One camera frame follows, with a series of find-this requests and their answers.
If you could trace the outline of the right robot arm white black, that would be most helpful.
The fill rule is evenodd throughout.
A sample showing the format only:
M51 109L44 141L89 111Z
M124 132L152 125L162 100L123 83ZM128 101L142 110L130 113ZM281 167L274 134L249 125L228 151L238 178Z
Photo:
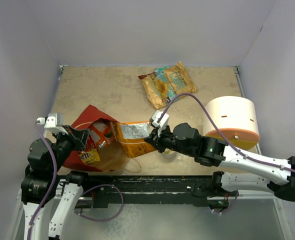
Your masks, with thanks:
M253 190L272 193L275 197L295 202L295 156L287 159L267 157L241 150L227 142L203 136L188 123L152 130L144 141L159 153L165 149L194 158L206 167L234 168L245 171L241 177L231 173L221 173L210 183L210 191L221 196L224 192Z

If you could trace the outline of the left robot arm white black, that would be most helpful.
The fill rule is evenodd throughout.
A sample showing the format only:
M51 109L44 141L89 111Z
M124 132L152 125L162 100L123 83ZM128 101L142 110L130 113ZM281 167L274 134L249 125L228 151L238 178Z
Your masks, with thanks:
M69 125L63 128L67 132L54 134L55 143L41 135L29 146L29 164L20 186L26 240L61 240L79 197L87 195L91 189L87 173L71 171L65 178L59 205L51 215L60 182L58 170L72 152L86 149L90 135L88 129L77 130Z

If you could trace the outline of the yellow candy packet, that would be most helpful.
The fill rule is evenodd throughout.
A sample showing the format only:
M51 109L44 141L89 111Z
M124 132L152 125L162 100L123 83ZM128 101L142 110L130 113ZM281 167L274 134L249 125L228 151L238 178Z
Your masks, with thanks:
M81 152L78 154L78 157L86 165L90 165L94 162L99 162L101 160L99 153L96 149L91 149L89 151Z

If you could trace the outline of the green snack packet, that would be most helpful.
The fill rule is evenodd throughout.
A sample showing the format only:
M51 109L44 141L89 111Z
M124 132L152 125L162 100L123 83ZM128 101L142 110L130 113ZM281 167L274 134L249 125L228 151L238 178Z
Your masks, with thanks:
M154 72L156 76L163 76L164 75L164 70L171 67L170 65L164 66L164 67L157 67L154 68Z

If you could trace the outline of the yellow kettle chips bag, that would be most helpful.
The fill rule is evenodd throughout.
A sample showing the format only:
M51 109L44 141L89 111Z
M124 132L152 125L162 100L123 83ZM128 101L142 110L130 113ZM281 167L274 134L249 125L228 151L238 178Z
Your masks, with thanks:
M155 72L139 75L150 103L157 110L166 107L170 101L182 93L194 93L197 87L190 78L182 62L164 70L164 75Z

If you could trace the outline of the red brown paper bag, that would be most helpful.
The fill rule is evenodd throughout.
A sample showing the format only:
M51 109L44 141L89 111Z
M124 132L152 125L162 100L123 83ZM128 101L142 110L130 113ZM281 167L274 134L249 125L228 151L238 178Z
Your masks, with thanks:
M128 159L145 153L141 143L124 139L117 132L119 122L88 105L72 127L76 130L89 130L85 149L73 151L63 166L71 170L86 172L112 172L121 169Z

